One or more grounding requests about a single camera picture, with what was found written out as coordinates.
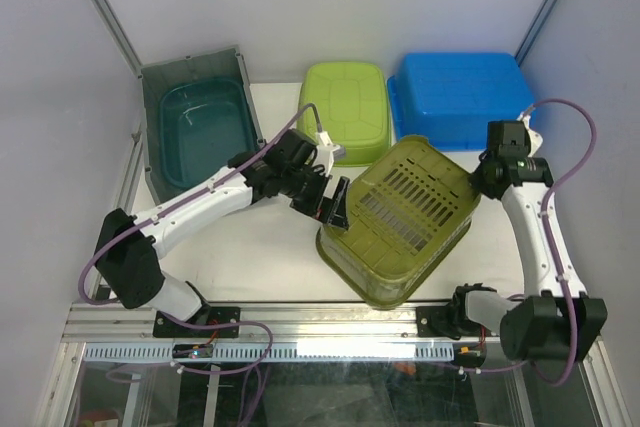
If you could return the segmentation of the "olive green slotted basket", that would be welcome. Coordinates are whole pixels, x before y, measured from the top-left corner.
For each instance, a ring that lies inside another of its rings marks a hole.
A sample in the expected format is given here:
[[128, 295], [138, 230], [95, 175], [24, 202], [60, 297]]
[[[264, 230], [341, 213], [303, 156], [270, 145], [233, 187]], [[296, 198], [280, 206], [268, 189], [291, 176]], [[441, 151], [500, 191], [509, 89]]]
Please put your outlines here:
[[351, 183], [348, 229], [321, 227], [316, 249], [369, 306], [393, 309], [465, 236], [480, 199], [467, 170], [409, 135]]

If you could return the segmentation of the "blue plastic tub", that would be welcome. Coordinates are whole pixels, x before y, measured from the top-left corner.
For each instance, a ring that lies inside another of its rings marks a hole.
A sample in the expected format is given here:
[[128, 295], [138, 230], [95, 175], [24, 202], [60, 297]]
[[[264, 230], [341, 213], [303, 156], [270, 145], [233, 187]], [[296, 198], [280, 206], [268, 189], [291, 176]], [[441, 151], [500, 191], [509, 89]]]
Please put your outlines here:
[[387, 81], [395, 138], [440, 151], [482, 150], [491, 121], [514, 120], [534, 96], [508, 53], [409, 53]]

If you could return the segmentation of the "lime green shallow tub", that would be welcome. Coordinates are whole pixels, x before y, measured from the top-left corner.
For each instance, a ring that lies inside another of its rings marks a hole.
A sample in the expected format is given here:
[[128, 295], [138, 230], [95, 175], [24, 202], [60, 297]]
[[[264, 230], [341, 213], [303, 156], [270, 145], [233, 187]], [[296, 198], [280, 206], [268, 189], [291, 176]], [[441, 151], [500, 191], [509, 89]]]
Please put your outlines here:
[[390, 107], [382, 70], [373, 63], [338, 61], [312, 65], [300, 89], [299, 105], [313, 103], [297, 127], [313, 138], [321, 123], [345, 149], [337, 163], [361, 167], [374, 163], [391, 145]]

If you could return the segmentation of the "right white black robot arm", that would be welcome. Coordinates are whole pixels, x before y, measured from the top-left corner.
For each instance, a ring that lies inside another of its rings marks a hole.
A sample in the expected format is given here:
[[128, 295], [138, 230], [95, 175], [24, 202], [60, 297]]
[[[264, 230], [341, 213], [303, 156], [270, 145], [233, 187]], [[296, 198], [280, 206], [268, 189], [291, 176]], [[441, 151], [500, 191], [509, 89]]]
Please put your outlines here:
[[555, 212], [548, 162], [534, 156], [533, 133], [521, 121], [492, 121], [472, 187], [500, 202], [513, 229], [524, 278], [516, 302], [481, 284], [459, 286], [446, 319], [452, 337], [482, 326], [499, 335], [515, 361], [581, 362], [608, 317], [603, 300], [590, 296], [564, 243]]

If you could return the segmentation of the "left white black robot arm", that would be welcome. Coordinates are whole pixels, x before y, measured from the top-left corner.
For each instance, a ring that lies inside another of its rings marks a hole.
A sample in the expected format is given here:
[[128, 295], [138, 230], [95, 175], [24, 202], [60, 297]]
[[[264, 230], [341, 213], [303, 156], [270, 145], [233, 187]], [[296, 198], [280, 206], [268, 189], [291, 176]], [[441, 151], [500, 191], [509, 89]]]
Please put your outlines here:
[[174, 247], [219, 219], [264, 199], [285, 196], [290, 207], [324, 225], [346, 230], [349, 179], [327, 190], [345, 149], [325, 131], [309, 138], [297, 129], [253, 152], [231, 158], [212, 177], [154, 208], [130, 215], [111, 211], [103, 220], [92, 267], [129, 310], [151, 307], [174, 318], [188, 335], [209, 324], [206, 302], [195, 286], [161, 268]]

